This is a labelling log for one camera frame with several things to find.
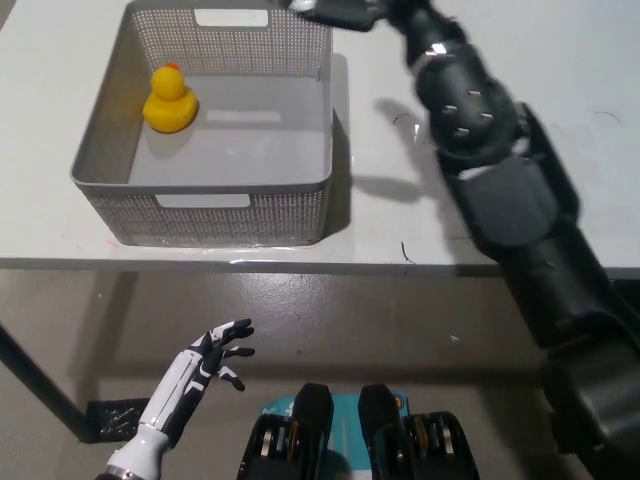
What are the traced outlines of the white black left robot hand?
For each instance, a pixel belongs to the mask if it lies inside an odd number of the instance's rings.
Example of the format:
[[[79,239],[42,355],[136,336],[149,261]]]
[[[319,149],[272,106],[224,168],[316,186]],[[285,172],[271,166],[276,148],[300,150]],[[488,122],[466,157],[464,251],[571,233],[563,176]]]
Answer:
[[[152,394],[139,423],[151,427],[168,438],[173,448],[214,378],[244,391],[239,377],[222,362],[230,357],[250,357],[255,350],[227,345],[252,335],[249,319],[232,321],[206,331],[174,359]]]

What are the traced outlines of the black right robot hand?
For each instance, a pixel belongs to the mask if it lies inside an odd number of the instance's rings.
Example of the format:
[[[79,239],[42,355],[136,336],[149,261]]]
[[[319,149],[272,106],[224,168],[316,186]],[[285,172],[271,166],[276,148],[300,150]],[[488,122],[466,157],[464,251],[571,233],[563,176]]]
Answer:
[[[358,32],[369,32],[385,20],[404,37],[407,64],[413,64],[435,44],[466,41],[460,25],[430,1],[317,0],[285,1],[283,5],[305,20]]]

